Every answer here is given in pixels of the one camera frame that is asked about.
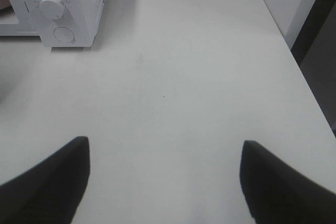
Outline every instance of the microwave oven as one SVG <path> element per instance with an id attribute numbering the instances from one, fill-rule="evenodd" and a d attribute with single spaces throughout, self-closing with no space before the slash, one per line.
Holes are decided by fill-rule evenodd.
<path id="1" fill-rule="evenodd" d="M 90 47 L 105 0 L 0 0 L 0 36 L 39 36 L 47 47 Z"/>

